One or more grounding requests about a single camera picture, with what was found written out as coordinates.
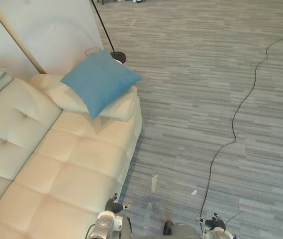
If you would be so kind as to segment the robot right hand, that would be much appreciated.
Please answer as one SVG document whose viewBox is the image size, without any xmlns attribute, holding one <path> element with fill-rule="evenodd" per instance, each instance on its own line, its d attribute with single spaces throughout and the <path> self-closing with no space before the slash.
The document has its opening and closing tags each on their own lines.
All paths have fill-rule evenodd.
<svg viewBox="0 0 283 239">
<path fill-rule="evenodd" d="M 206 220 L 200 216 L 195 216 L 194 218 L 196 221 L 201 224 L 204 224 L 205 227 L 208 227 L 211 230 L 215 228 L 222 228 L 224 230 L 226 229 L 226 225 L 218 213 L 214 213 L 212 219 L 210 220 Z"/>
</svg>

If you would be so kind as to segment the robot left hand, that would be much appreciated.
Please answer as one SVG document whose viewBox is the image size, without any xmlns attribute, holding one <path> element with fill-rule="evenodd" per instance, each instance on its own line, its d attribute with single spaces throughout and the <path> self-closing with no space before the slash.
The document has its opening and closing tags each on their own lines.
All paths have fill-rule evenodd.
<svg viewBox="0 0 283 239">
<path fill-rule="evenodd" d="M 121 211 L 128 210 L 130 208 L 129 204 L 120 204 L 116 202 L 117 195 L 117 193 L 114 193 L 113 196 L 108 199 L 104 208 L 105 211 L 110 211 L 114 214 L 117 214 Z"/>
</svg>

